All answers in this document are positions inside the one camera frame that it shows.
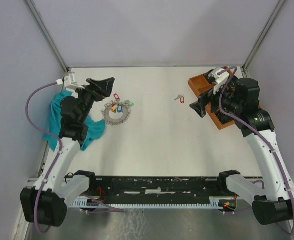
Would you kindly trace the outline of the silver keyring with keys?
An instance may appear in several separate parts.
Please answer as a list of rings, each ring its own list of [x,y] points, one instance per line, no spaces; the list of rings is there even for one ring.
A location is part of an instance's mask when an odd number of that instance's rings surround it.
[[[134,104],[129,100],[122,101],[117,93],[113,94],[113,100],[104,105],[101,110],[103,119],[107,125],[121,125],[127,121]]]

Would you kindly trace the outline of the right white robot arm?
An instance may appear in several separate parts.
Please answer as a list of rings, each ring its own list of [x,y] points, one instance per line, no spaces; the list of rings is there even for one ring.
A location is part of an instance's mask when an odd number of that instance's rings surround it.
[[[235,170],[221,172],[216,183],[223,196],[235,193],[251,205],[261,225],[294,221],[294,183],[280,154],[274,124],[269,113],[259,105],[258,81],[241,78],[234,90],[210,89],[202,93],[190,107],[201,117],[206,106],[235,120],[243,137],[251,147],[259,166],[264,188],[246,180]]]

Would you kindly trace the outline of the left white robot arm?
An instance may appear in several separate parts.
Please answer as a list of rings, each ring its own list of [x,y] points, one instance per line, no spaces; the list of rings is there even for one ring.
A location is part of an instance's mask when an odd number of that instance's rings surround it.
[[[50,136],[57,140],[54,157],[31,188],[25,187],[20,193],[20,202],[25,220],[34,223],[36,230],[42,233],[41,225],[59,227],[66,216],[67,208],[82,193],[92,195],[97,190],[94,174],[80,171],[64,184],[64,177],[83,145],[88,127],[85,124],[89,112],[95,102],[110,97],[115,79],[86,79],[86,85],[78,85],[64,77],[51,83],[59,86],[64,83],[77,93],[77,97],[67,96],[60,103],[61,129],[59,134]]]

